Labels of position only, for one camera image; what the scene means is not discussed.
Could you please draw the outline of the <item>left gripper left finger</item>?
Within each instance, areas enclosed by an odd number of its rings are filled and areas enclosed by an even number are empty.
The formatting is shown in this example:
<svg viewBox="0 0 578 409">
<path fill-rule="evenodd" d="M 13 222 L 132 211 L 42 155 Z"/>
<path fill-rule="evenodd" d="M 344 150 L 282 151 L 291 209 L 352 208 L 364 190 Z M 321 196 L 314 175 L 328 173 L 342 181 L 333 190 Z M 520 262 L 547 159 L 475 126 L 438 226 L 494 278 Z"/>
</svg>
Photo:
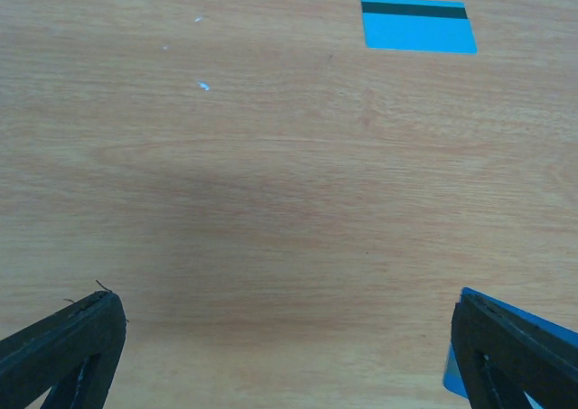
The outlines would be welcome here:
<svg viewBox="0 0 578 409">
<path fill-rule="evenodd" d="M 97 291 L 1 340 L 1 406 L 102 408 L 126 341 L 117 294 Z"/>
</svg>

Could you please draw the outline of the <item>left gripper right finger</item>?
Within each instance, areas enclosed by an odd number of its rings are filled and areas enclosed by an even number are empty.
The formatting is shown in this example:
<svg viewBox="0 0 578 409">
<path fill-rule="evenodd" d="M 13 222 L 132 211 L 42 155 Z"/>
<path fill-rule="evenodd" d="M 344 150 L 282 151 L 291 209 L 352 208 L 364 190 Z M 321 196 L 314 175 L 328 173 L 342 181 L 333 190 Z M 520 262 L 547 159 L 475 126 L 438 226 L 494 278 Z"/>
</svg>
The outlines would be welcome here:
<svg viewBox="0 0 578 409">
<path fill-rule="evenodd" d="M 471 408 L 577 406 L 577 346 L 481 295 L 455 304 L 451 345 Z"/>
</svg>

